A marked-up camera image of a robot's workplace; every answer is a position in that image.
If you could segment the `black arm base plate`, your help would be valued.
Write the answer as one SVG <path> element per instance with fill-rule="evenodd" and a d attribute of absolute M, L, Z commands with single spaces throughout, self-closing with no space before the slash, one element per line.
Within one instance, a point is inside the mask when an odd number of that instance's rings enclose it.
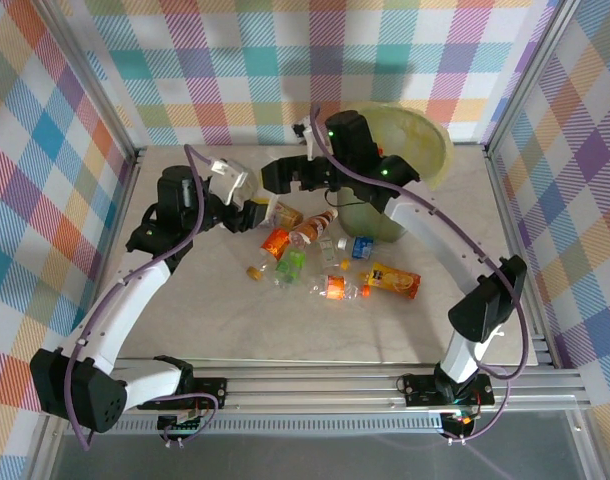
<path fill-rule="evenodd" d="M 228 380 L 224 377 L 194 377 L 191 393 L 210 394 L 217 399 L 218 407 L 223 408 L 227 398 Z"/>
<path fill-rule="evenodd" d="M 463 383 L 434 374 L 404 374 L 397 379 L 397 389 L 407 407 L 494 406 L 490 377 L 477 373 Z"/>

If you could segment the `orange juice bottle dark label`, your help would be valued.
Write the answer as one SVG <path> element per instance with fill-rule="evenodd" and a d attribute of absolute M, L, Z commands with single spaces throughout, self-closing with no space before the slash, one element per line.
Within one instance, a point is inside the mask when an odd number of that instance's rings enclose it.
<path fill-rule="evenodd" d="M 413 300 L 421 285 L 419 274 L 374 262 L 370 269 L 364 268 L 356 273 L 352 280 L 359 285 L 359 292 L 369 296 L 373 289 L 387 291 L 406 299 Z"/>

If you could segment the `aluminium frame post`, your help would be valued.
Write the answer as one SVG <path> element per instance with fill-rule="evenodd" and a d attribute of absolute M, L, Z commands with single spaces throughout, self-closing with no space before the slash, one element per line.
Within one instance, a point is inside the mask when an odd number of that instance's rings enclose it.
<path fill-rule="evenodd" d="M 581 3 L 582 0 L 534 0 L 536 12 L 528 14 L 525 28 L 519 33 L 509 57 L 516 58 L 514 70 L 482 137 L 489 158 L 498 153 L 509 135 Z"/>
<path fill-rule="evenodd" d="M 56 0 L 31 0 L 47 29 L 54 36 L 57 44 L 64 53 L 70 68 L 77 76 L 83 89 L 89 95 L 97 108 L 100 117 L 105 122 L 109 132 L 126 154 L 131 164 L 138 162 L 140 149 L 132 142 L 127 129 L 115 110 L 112 102 L 101 85 L 99 77 L 95 74 L 87 55 L 66 17 L 63 15 Z"/>

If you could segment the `grey lower panel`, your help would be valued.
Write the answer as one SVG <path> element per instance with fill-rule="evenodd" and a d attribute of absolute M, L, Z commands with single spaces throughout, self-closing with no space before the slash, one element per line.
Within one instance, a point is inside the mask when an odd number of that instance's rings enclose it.
<path fill-rule="evenodd" d="M 154 436 L 108 436 L 83 452 L 62 441 L 50 480 L 586 480 L 567 448 L 523 455 L 416 450 L 410 438 L 210 436 L 167 449 Z"/>

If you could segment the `aluminium mounting rail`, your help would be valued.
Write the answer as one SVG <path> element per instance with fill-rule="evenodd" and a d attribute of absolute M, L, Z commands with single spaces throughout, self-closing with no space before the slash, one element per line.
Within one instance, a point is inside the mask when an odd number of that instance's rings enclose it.
<path fill-rule="evenodd" d="M 117 369 L 141 367 L 150 360 L 119 363 Z M 173 415 L 179 422 L 204 414 L 217 415 L 346 415 L 422 413 L 491 413 L 509 410 L 565 410 L 586 407 L 589 396 L 574 370 L 530 367 L 510 382 L 491 379 L 494 406 L 407 407 L 397 389 L 404 374 L 433 374 L 427 367 L 404 364 L 261 365 L 218 362 L 188 363 L 195 377 L 228 380 L 223 408 L 191 410 L 139 409 L 122 415 Z"/>

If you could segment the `clear bottle white green label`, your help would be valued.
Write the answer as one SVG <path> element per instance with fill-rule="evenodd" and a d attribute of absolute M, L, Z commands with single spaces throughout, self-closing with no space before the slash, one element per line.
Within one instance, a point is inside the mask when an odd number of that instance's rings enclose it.
<path fill-rule="evenodd" d="M 322 267 L 334 267 L 337 264 L 337 254 L 333 240 L 330 237 L 320 238 L 317 243 L 320 249 L 320 261 Z"/>

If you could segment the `amber bottle red yellow label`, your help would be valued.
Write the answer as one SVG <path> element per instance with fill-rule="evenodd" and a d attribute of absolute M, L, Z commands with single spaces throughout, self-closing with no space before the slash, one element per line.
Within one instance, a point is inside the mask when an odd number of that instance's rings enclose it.
<path fill-rule="evenodd" d="M 265 208 L 260 223 L 262 227 L 291 230 L 303 221 L 303 214 L 281 201 L 278 196 L 255 197 L 254 201 Z"/>

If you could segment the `brown bottle white cap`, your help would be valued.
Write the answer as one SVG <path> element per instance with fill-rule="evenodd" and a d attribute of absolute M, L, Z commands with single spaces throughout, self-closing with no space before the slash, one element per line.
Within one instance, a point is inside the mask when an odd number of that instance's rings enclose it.
<path fill-rule="evenodd" d="M 290 244 L 296 248 L 305 249 L 316 241 L 337 217 L 336 208 L 309 217 L 289 233 Z"/>

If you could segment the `grey translucent waste bin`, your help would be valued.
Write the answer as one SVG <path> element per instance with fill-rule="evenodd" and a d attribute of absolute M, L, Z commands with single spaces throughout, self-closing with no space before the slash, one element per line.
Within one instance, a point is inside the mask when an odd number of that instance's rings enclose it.
<path fill-rule="evenodd" d="M 349 188 L 336 193 L 336 209 L 341 227 L 351 237 L 367 236 L 394 243 L 406 233 L 401 225 L 379 213 L 371 204 L 360 201 Z"/>

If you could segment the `aluminium frame leg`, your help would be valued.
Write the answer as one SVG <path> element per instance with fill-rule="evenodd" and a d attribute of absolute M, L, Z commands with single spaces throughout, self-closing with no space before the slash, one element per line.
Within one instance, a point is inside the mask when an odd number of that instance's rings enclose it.
<path fill-rule="evenodd" d="M 63 424 L 47 423 L 41 430 L 25 480 L 49 480 L 64 436 Z"/>
<path fill-rule="evenodd" d="M 609 469 L 603 460 L 591 415 L 587 410 L 575 409 L 568 414 L 568 419 L 586 480 L 608 480 Z"/>

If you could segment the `blue label bottle white cap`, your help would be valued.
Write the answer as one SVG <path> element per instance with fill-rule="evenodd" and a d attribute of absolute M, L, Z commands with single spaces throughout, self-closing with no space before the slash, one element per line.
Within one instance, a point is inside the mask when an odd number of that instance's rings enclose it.
<path fill-rule="evenodd" d="M 368 260 L 374 250 L 375 242 L 369 236 L 342 237 L 338 239 L 336 246 L 339 250 L 346 252 L 352 259 Z"/>

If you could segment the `small electronics board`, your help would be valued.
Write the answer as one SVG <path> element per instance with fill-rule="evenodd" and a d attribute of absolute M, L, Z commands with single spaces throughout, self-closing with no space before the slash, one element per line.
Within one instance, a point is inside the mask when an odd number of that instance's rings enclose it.
<path fill-rule="evenodd" d="M 474 433 L 476 420 L 474 413 L 441 413 L 442 432 L 440 435 L 449 442 L 465 442 Z"/>
<path fill-rule="evenodd" d="M 182 449 L 187 441 L 198 435 L 203 426 L 202 416 L 179 422 L 176 416 L 160 415 L 156 422 L 156 429 L 168 449 L 171 449 L 173 445 Z"/>

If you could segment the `clear bottle orange label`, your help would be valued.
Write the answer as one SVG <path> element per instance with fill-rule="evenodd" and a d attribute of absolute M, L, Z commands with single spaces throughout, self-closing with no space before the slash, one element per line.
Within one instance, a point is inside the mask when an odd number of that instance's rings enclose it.
<path fill-rule="evenodd" d="M 345 301 L 368 298 L 371 290 L 369 285 L 355 285 L 341 275 L 318 275 L 307 282 L 311 294 L 327 300 Z"/>

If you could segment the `orange label bottle yellow cap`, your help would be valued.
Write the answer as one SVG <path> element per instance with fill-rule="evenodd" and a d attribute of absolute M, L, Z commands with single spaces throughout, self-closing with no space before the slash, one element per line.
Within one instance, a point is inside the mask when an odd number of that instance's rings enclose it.
<path fill-rule="evenodd" d="M 275 228 L 249 261 L 246 274 L 255 281 L 270 276 L 288 245 L 289 232 L 282 227 Z"/>

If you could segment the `aluminium side rail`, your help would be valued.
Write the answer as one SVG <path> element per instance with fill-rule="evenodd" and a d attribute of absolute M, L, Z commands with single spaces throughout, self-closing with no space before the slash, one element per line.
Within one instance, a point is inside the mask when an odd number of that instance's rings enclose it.
<path fill-rule="evenodd" d="M 500 170 L 493 156 L 486 150 L 483 150 L 483 153 L 509 252 L 512 255 L 519 255 L 528 265 L 528 255 L 522 244 L 518 224 L 515 222 Z M 535 345 L 538 365 L 560 368 L 560 358 L 529 265 L 527 266 L 521 304 L 533 338 L 532 343 Z"/>
<path fill-rule="evenodd" d="M 121 237 L 125 217 L 129 213 L 131 199 L 142 168 L 143 151 L 138 162 L 127 167 L 126 184 L 119 196 L 116 216 L 110 227 L 106 259 L 101 262 L 100 276 L 93 288 L 88 313 L 73 334 L 89 332 L 89 343 L 78 355 L 81 361 L 98 360 L 99 369 L 110 376 L 120 350 L 144 309 L 144 303 L 135 298 L 138 290 L 139 269 L 151 255 L 126 249 L 126 239 Z"/>

